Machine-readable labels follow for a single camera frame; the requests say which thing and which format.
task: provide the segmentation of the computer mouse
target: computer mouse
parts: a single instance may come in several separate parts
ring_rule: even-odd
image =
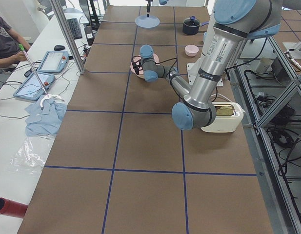
[[[64,47],[63,45],[55,45],[54,50],[58,51],[58,50],[64,50],[66,47]]]

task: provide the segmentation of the tablet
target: tablet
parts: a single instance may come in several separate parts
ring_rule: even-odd
[[[45,89],[48,90],[53,84],[55,76],[53,74],[37,72],[42,83],[45,84]],[[27,100],[36,101],[41,95],[44,95],[37,77],[32,73],[21,85],[21,87],[13,94],[16,98],[23,98]]]
[[[67,51],[47,51],[37,71],[54,74],[60,73],[68,60],[69,53]]]

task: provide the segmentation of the light blue towel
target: light blue towel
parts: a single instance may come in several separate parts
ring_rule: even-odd
[[[36,135],[55,135],[66,113],[67,105],[56,103],[53,98],[44,100],[43,109],[40,107],[41,96],[35,103],[25,110],[30,114],[26,120],[25,133],[28,137]]]

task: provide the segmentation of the black keyboard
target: black keyboard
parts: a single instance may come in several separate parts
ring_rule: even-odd
[[[70,31],[73,35],[73,39],[80,39],[82,38],[82,33],[80,29],[79,22],[76,18],[73,19],[67,19]]]

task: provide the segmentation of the clear plastic bag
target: clear plastic bag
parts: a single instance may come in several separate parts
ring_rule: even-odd
[[[44,168],[55,136],[30,136],[11,158],[7,170],[14,173],[39,176]]]

